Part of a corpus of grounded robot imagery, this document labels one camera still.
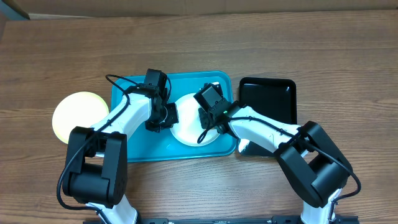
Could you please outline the white plate with stain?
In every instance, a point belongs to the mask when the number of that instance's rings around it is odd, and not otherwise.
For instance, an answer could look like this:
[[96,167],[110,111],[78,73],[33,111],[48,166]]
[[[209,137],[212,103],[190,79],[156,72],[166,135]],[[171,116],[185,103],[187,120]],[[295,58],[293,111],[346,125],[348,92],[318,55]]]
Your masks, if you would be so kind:
[[220,134],[215,129],[204,133],[198,112],[200,105],[194,99],[194,94],[196,93],[184,95],[175,102],[178,123],[171,128],[171,132],[181,143],[191,147],[200,147],[212,143]]

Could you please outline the yellow plate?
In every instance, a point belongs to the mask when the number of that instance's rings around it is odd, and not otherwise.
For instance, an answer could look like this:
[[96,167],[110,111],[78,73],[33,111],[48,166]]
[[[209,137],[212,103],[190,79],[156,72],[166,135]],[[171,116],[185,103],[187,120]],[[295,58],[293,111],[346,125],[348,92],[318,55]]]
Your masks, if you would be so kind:
[[68,144],[73,128],[89,128],[108,114],[109,108],[102,97],[81,91],[67,96],[57,105],[52,116],[52,128],[56,137]]

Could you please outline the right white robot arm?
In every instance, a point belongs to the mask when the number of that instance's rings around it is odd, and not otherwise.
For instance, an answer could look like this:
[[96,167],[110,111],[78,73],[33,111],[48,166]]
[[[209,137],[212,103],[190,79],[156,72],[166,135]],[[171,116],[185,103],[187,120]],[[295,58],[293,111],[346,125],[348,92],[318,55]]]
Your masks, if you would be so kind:
[[313,121],[285,124],[237,103],[199,109],[205,131],[246,139],[273,154],[303,200],[302,223],[336,223],[334,209],[353,168],[325,130]]

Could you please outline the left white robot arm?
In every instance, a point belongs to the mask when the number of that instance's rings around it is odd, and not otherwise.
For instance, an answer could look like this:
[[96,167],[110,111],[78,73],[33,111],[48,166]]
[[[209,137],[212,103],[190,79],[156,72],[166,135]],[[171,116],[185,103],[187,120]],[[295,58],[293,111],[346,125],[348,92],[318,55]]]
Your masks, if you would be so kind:
[[136,223],[129,203],[127,142],[141,124],[150,131],[171,128],[177,110],[165,86],[138,83],[123,90],[120,104],[90,128],[72,129],[57,200],[68,210],[93,210],[103,223]]

